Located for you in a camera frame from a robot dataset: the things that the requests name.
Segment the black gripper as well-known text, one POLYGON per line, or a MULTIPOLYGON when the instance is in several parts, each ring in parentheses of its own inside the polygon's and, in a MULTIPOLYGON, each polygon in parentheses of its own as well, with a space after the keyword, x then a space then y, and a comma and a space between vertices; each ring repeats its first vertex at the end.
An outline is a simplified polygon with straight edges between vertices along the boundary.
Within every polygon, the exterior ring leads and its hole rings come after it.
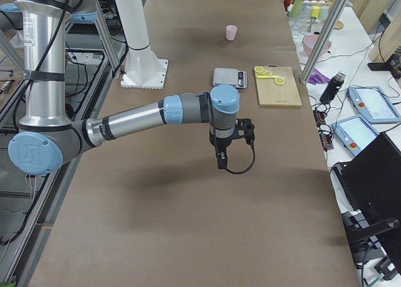
POLYGON ((255 162, 255 149, 254 149, 254 125, 249 118, 237 118, 232 128, 232 132, 229 133, 228 137, 217 137, 217 133, 221 132, 214 128, 214 149, 217 159, 217 168, 229 170, 227 167, 228 156, 227 148, 230 146, 233 140, 244 139, 246 143, 251 147, 253 153, 253 159, 246 170, 250 170, 255 162))

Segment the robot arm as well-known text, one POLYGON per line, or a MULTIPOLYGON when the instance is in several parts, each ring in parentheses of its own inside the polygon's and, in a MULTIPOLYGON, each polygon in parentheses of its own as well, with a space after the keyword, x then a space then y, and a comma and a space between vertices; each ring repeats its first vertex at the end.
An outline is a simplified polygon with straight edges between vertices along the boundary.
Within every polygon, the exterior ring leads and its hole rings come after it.
POLYGON ((208 123, 217 166, 227 169, 227 148, 236 139, 254 145, 254 125, 239 119, 239 92, 231 85, 173 95, 101 119, 72 121, 65 110, 65 23, 101 18, 97 0, 14 0, 23 15, 26 113, 8 145, 12 163, 26 174, 46 175, 83 152, 161 125, 208 123))

